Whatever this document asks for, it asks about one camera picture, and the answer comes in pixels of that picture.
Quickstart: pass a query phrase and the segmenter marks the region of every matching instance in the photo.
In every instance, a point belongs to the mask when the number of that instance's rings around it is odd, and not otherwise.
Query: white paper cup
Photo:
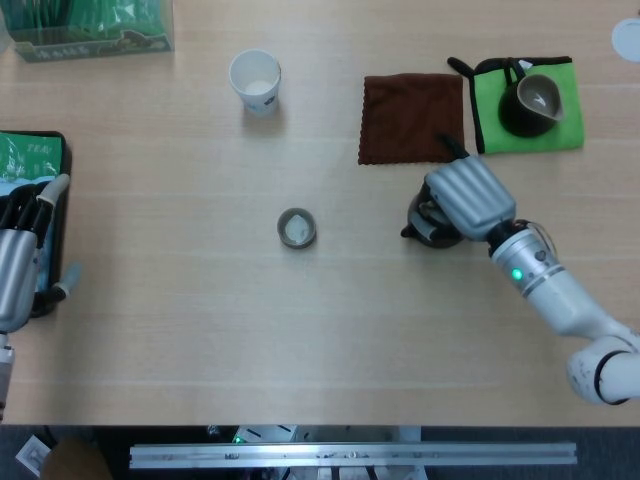
[[[254,115],[264,117],[278,106],[282,71],[269,52],[251,49],[239,53],[229,66],[231,86]]]

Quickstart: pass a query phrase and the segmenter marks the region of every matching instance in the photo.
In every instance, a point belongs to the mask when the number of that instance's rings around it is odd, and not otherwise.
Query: brown cloth
[[[365,77],[360,165],[451,162],[442,134],[464,145],[461,76]]]

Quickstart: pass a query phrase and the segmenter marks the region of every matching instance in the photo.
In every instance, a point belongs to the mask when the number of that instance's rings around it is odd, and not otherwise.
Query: green cloth
[[[546,152],[579,148],[584,144],[584,124],[580,108],[578,82],[570,57],[524,58],[533,66],[527,74],[539,73],[552,78],[560,90],[564,119],[548,132],[533,138],[518,137],[502,127],[499,105],[507,82],[504,65],[507,59],[491,58],[474,69],[457,58],[450,57],[451,67],[469,78],[473,91],[476,145],[478,153]]]
[[[485,153],[546,152],[578,148],[584,144],[584,125],[573,63],[538,65],[527,70],[527,75],[534,73],[547,75],[556,82],[565,118],[539,137],[517,137],[502,127],[498,115],[500,97],[507,86],[504,71],[494,70],[476,75],[476,102]]]

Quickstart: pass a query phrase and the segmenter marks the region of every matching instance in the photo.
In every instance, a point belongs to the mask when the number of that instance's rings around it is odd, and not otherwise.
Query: green indicator light
[[[520,270],[519,268],[514,268],[513,270],[511,270],[511,276],[516,282],[519,282],[520,280],[522,280],[522,277],[524,277],[524,273],[522,273],[522,270]]]

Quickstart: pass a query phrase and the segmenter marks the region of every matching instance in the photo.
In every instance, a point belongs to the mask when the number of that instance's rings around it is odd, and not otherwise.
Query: black tray
[[[71,175],[72,154],[67,139],[60,132],[26,132],[15,130],[0,130],[0,133],[15,133],[18,135],[33,135],[36,137],[55,137],[61,140],[62,158],[60,159],[60,173]],[[49,285],[51,288],[60,280],[62,270],[62,250],[64,246],[64,229],[67,223],[67,205],[69,203],[69,189],[67,189],[56,204],[56,211],[53,220],[53,245],[51,249],[51,263],[49,264]],[[56,305],[47,305],[39,311],[32,311],[31,318],[43,317],[50,314]]]

